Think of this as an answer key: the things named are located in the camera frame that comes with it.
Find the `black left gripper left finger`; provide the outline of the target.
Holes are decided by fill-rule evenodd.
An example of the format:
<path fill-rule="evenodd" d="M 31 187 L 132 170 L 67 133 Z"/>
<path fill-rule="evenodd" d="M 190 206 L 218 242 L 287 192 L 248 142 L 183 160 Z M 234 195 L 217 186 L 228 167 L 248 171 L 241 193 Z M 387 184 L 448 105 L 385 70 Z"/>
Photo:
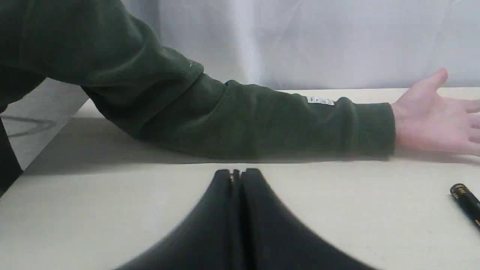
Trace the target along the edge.
<path fill-rule="evenodd" d="M 168 235 L 120 270 L 238 270 L 233 184 L 239 171 L 221 169 L 197 205 Z"/>

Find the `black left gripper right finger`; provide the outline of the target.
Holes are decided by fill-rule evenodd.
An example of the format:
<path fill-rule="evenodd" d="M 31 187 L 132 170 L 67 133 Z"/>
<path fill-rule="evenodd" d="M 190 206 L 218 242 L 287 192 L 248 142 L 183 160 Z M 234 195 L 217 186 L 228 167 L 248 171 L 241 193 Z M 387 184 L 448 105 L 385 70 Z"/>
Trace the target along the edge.
<path fill-rule="evenodd" d="M 240 176 L 240 245 L 246 270 L 370 270 L 300 221 L 258 169 Z"/>

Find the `dark green sleeved forearm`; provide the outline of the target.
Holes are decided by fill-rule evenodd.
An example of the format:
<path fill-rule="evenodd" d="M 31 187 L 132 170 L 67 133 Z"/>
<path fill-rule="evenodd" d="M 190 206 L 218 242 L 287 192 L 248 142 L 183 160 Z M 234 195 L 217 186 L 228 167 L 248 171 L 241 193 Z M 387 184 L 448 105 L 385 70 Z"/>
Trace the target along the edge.
<path fill-rule="evenodd" d="M 46 78 L 75 84 L 138 140 L 214 159 L 385 158 L 395 150 L 388 103 L 220 82 L 159 44 L 120 0 L 2 0 L 1 109 Z"/>

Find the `person's open bare hand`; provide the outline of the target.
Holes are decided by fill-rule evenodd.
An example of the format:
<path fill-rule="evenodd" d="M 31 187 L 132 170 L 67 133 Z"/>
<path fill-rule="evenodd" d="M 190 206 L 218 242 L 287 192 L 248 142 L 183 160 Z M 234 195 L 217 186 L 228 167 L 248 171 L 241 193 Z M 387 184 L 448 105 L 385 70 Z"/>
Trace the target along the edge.
<path fill-rule="evenodd" d="M 442 97 L 449 78 L 445 68 L 411 86 L 391 104 L 396 146 L 416 152 L 479 156 L 478 99 Z"/>

